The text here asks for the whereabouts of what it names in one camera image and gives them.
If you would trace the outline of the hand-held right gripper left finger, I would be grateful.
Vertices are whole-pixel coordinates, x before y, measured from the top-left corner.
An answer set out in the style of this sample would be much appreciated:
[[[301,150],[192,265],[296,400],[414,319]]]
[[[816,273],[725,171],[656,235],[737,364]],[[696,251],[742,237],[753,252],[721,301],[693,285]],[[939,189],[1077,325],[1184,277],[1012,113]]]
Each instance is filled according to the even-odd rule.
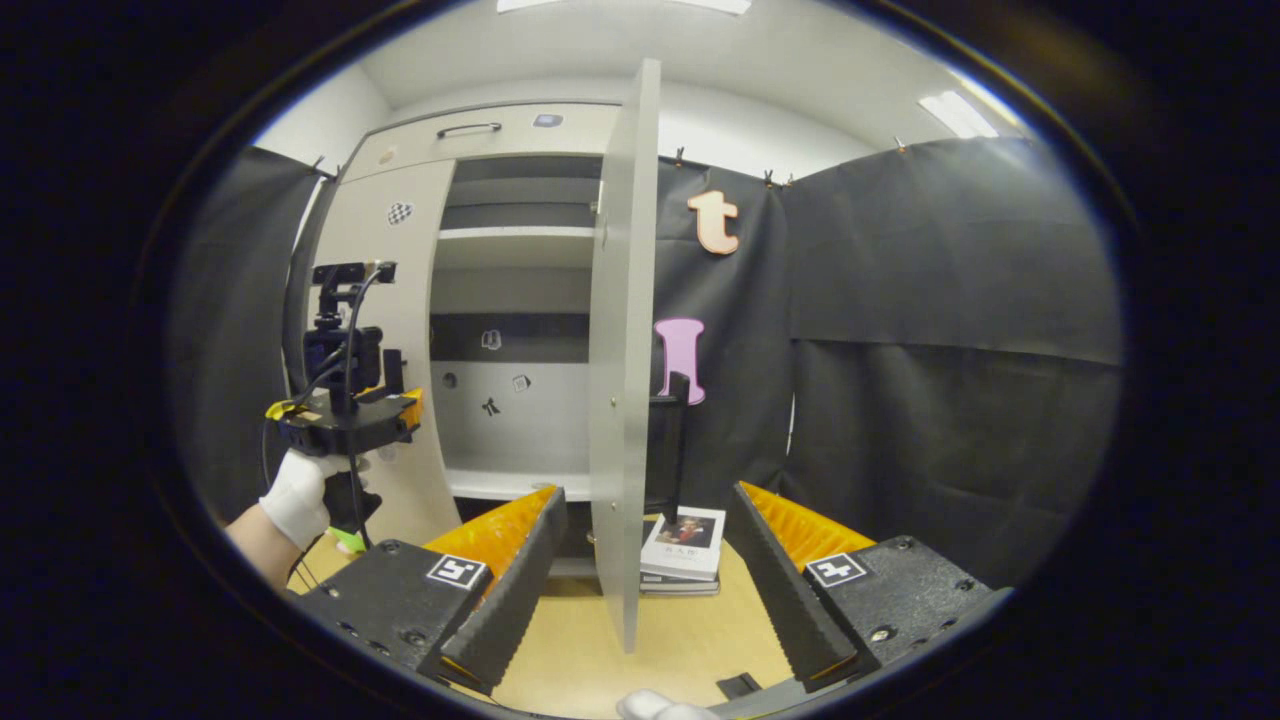
[[[430,682],[503,682],[567,527],[563,488],[503,503],[426,544],[385,539],[300,594],[347,643]]]

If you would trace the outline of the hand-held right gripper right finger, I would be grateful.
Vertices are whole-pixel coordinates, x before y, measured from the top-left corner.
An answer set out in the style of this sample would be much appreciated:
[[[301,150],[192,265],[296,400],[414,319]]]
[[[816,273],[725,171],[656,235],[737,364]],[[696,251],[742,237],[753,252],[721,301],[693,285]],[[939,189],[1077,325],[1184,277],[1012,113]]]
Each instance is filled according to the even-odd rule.
[[[746,482],[724,537],[806,691],[900,665],[1001,597],[922,539],[873,541]]]

